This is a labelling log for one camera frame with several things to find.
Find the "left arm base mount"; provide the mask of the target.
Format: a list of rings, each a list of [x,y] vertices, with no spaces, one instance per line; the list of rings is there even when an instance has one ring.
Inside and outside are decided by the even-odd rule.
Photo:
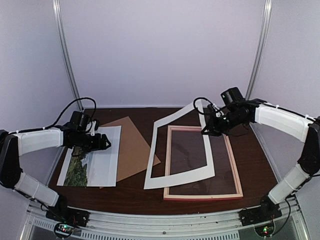
[[[46,212],[47,219],[57,222],[53,227],[53,233],[63,240],[69,238],[80,227],[86,227],[90,216],[86,210],[68,207],[67,198],[63,195],[58,197],[55,206],[42,203],[41,209]]]

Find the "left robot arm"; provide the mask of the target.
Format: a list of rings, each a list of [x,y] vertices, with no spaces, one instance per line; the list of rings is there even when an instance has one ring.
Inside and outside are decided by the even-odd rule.
[[[0,184],[31,199],[53,207],[52,213],[61,222],[72,218],[66,200],[56,191],[26,174],[20,166],[20,157],[49,148],[80,147],[85,152],[107,150],[111,142],[106,134],[98,133],[99,122],[80,111],[74,111],[69,122],[26,129],[16,132],[0,131]]]

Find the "landscape photo print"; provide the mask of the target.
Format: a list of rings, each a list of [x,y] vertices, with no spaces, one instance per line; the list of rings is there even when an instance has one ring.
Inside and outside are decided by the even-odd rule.
[[[64,187],[114,187],[117,182],[118,159],[122,127],[100,127],[111,147],[86,153],[75,147],[68,149],[57,180]]]

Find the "white mat board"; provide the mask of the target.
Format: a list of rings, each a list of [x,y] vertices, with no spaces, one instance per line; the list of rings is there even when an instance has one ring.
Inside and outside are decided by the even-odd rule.
[[[157,144],[158,128],[164,125],[168,125],[169,123],[181,118],[182,116],[193,111],[195,107],[197,107],[199,110],[202,110],[203,101],[197,100],[195,103],[190,103],[185,107],[183,107],[182,109],[176,111],[175,113],[168,115],[166,117],[163,117],[154,122],[149,159],[148,159],[145,180],[144,180],[144,187],[143,187],[145,190],[174,187],[174,186],[201,181],[201,180],[208,179],[215,176],[215,167],[214,167],[214,160],[212,155],[210,139],[209,139],[209,136],[203,135],[202,138],[204,143],[206,166],[181,172],[181,173],[176,173],[173,175],[152,177],[152,169],[153,169],[154,155],[155,155],[155,149]]]

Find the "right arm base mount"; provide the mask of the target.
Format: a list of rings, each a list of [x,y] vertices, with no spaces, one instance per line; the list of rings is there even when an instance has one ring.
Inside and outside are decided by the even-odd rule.
[[[275,219],[282,216],[279,204],[273,203],[267,195],[260,200],[260,206],[243,208],[239,211],[242,226],[254,225],[255,233],[270,238],[276,231]]]

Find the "clear acrylic sheet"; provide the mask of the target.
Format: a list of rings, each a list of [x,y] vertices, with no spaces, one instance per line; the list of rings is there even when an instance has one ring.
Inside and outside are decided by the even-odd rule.
[[[230,195],[237,189],[223,136],[210,136],[215,176],[201,181],[172,186],[170,195]],[[203,135],[196,131],[171,132],[170,174],[187,172],[207,165]]]

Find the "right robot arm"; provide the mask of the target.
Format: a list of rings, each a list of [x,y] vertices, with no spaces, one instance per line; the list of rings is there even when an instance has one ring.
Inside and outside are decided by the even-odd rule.
[[[238,125],[249,123],[266,125],[284,132],[304,144],[297,164],[262,200],[256,210],[259,220],[268,220],[279,204],[296,192],[320,170],[320,119],[302,115],[262,99],[246,100],[237,87],[221,93],[227,113],[208,105],[209,119],[202,129],[203,135],[219,137],[227,135]]]

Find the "pink wooden picture frame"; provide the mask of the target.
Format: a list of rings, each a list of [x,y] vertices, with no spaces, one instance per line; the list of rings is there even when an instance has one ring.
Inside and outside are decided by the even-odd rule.
[[[167,130],[167,145],[166,145],[166,160],[165,160],[165,176],[169,176],[171,167],[171,142],[172,142],[172,131],[185,131],[185,132],[199,132],[201,133],[201,127],[199,126],[178,126],[170,125]],[[235,187],[237,190],[236,194],[218,194],[218,195],[170,195],[169,188],[165,187],[163,191],[164,200],[176,200],[176,201],[216,201],[216,200],[234,200],[241,199],[244,194],[241,186],[241,181],[231,147],[229,137],[226,135],[221,135],[224,137],[225,144],[227,147],[228,157],[230,160],[230,165],[233,173],[233,178],[235,181]]]

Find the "brown backing board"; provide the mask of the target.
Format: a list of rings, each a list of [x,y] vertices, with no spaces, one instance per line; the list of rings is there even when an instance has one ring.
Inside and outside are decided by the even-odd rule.
[[[126,116],[103,127],[121,127],[116,181],[132,177],[148,167],[150,145],[146,142],[136,125]]]

